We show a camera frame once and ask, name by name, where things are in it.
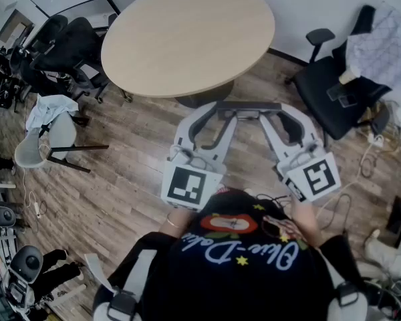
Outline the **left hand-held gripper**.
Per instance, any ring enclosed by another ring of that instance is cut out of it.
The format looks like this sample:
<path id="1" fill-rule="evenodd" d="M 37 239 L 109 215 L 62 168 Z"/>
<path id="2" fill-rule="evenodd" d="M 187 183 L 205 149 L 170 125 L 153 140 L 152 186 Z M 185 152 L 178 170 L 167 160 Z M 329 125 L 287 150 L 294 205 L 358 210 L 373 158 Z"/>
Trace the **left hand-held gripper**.
<path id="1" fill-rule="evenodd" d="M 179 123 L 174 146 L 164 164 L 161 199 L 174 207 L 201 211 L 217 192 L 226 173 L 223 161 L 237 126 L 237 117 L 227 119 L 215 141 L 196 151 L 196 135 L 215 115 L 217 102 L 205 104 Z"/>

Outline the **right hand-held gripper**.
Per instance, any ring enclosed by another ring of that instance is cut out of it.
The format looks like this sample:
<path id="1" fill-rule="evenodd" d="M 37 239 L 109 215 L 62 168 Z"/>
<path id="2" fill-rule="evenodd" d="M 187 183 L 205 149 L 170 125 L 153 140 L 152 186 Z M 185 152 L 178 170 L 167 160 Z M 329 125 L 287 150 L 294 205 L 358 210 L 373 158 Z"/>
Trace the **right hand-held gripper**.
<path id="1" fill-rule="evenodd" d="M 281 182 L 301 201 L 315 201 L 341 187 L 335 158 L 323 147 L 310 117 L 288 104 L 281 104 L 278 117 L 288 134 L 286 145 L 270 120 L 259 121 L 265 138 L 278 159 Z M 303 147 L 297 151 L 297 145 Z"/>

